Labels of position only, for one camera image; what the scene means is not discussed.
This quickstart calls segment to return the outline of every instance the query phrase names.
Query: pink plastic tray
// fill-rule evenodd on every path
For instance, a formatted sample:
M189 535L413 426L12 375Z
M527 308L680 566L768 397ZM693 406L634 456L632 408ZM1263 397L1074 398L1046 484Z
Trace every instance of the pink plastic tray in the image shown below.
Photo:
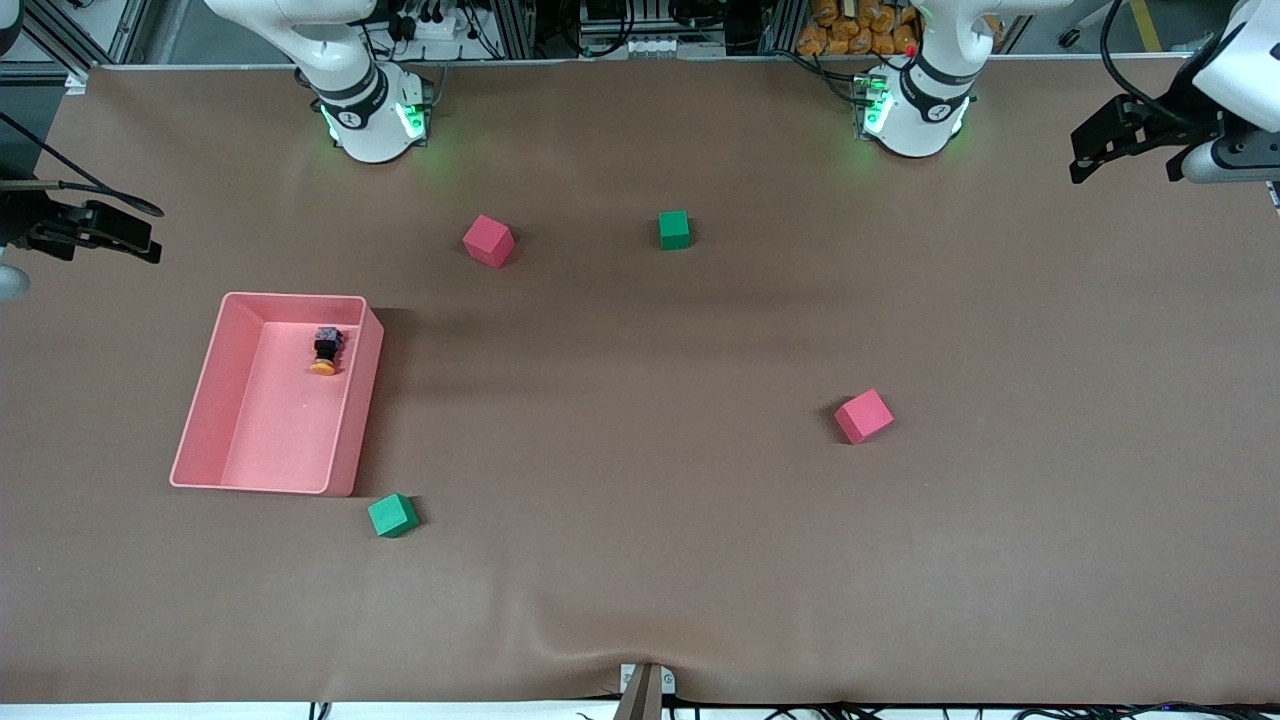
M330 377L308 369L321 325L343 333ZM364 297L227 295L169 482L351 495L381 347Z

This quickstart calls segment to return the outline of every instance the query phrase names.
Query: cube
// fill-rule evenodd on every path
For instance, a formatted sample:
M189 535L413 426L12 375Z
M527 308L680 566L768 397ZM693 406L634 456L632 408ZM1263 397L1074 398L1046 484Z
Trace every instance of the cube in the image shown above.
M397 538L417 527L413 505L401 493L392 493L369 506L374 532L384 538Z
M874 389L869 389L836 411L840 429L849 436L849 442L858 445L884 429L893 421L893 414L884 406L884 400Z
M490 268L500 268L516 249L516 238L511 236L511 228L507 225L480 215L462 237L462 245L466 246L467 255Z
M689 215L684 210L671 210L658 215L658 247L663 250L689 247Z

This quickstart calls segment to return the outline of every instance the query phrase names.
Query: yellow tape strip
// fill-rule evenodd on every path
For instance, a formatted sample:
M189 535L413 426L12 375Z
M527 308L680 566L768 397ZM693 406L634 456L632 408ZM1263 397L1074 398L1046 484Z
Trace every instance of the yellow tape strip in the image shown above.
M1151 22L1151 8L1147 0L1132 0L1133 19L1138 23L1138 35L1142 36L1142 46L1147 53L1160 53L1160 36L1156 35L1156 23Z

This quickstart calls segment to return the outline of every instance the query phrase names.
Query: green cube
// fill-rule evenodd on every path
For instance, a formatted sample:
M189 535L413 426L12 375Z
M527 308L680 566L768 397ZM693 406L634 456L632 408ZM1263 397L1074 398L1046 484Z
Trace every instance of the green cube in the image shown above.
M401 493L392 493L369 506L374 530L384 538L398 538L417 527L413 505Z
M663 250L689 247L689 215L684 210L658 215L658 246Z

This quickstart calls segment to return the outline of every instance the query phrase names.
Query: small figurine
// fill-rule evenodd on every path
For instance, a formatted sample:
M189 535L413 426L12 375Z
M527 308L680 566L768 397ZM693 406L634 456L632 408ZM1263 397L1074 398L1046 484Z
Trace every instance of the small figurine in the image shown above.
M316 359L311 363L311 372L317 375L332 375L338 372L335 366L338 351L342 350L342 332L338 328L320 328L316 331Z

